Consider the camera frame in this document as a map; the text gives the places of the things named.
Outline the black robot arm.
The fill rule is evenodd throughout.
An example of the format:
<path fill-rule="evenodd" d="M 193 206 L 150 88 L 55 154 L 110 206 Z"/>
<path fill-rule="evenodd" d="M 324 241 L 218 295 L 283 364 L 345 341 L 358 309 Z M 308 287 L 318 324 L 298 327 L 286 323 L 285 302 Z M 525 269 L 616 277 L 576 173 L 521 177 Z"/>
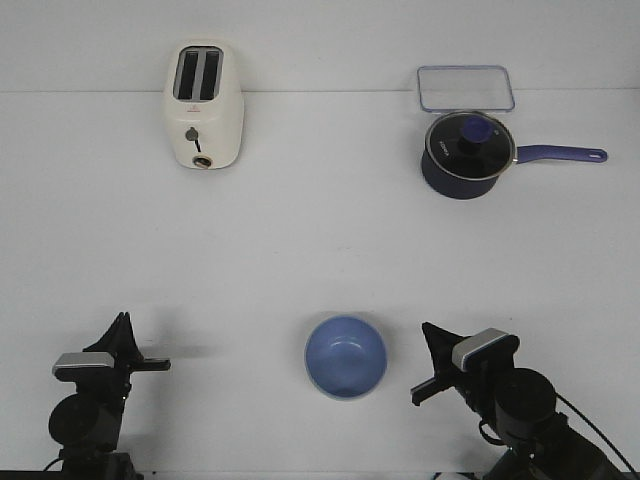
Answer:
<path fill-rule="evenodd" d="M 170 367 L 168 358 L 144 357 L 127 312 L 119 313 L 95 343 L 56 360 L 53 376 L 76 387 L 56 405 L 48 422 L 50 436 L 61 445 L 58 459 L 64 479 L 144 477 L 131 456 L 117 450 L 131 375 Z"/>
<path fill-rule="evenodd" d="M 506 451 L 486 473 L 488 479 L 629 479 L 594 443 L 575 431 L 558 411 L 562 401 L 541 373 L 518 368 L 520 340 L 488 328 L 461 336 L 430 322 L 421 326 L 434 369 L 432 378 L 411 390 L 419 406 L 455 389 L 479 418 L 479 432 Z"/>

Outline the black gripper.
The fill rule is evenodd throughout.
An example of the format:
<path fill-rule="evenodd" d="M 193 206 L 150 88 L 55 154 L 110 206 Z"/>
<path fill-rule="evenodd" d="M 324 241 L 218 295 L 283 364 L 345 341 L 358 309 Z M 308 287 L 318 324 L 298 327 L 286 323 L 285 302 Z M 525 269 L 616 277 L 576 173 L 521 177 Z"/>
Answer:
<path fill-rule="evenodd" d="M 118 352 L 120 333 L 123 347 Z M 136 372 L 168 371 L 169 358 L 145 358 L 135 340 L 129 312 L 120 312 L 107 331 L 85 352 L 108 352 L 115 359 L 115 367 L 110 372 L 90 374 L 86 380 L 74 382 L 79 393 L 91 395 L 101 403 L 124 403 L 131 392 L 131 375 Z"/>
<path fill-rule="evenodd" d="M 470 372 L 459 371 L 456 367 L 449 368 L 453 347 L 467 339 L 467 336 L 447 331 L 430 322 L 422 324 L 422 332 L 430 351 L 435 376 L 411 388 L 411 403 L 420 406 L 432 396 L 454 388 L 476 414 L 494 415 L 494 383 L 500 369 L 488 362 L 482 362 Z"/>

